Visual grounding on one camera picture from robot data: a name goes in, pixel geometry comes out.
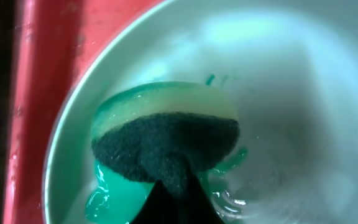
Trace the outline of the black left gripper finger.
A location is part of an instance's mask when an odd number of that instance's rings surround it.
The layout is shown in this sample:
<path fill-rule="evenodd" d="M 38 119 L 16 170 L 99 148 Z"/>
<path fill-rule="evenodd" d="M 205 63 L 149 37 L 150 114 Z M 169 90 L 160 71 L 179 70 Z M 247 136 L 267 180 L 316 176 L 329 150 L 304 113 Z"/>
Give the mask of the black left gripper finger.
<path fill-rule="evenodd" d="M 189 167 L 146 170 L 156 180 L 131 224 L 223 224 Z"/>

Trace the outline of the green yellow sponge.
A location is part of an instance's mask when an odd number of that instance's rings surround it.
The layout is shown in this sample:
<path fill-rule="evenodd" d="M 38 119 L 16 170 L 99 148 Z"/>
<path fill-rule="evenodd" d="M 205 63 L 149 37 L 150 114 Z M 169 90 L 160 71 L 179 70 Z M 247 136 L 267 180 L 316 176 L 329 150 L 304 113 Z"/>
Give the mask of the green yellow sponge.
<path fill-rule="evenodd" d="M 155 82 L 120 92 L 97 109 L 91 123 L 95 159 L 133 182 L 156 183 L 147 169 L 216 167 L 240 136 L 231 100 L 213 86 Z"/>

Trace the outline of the white plate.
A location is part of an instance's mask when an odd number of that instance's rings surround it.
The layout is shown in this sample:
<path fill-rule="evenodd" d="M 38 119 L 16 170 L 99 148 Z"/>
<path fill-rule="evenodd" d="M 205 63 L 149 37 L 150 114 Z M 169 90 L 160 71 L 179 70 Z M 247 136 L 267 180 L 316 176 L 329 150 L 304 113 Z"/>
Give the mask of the white plate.
<path fill-rule="evenodd" d="M 224 90 L 241 138 L 208 174 L 226 223 L 358 223 L 358 1 L 165 1 L 98 55 L 53 130 L 44 222 L 122 223 L 122 180 L 96 166 L 90 124 L 115 93 L 183 81 Z"/>

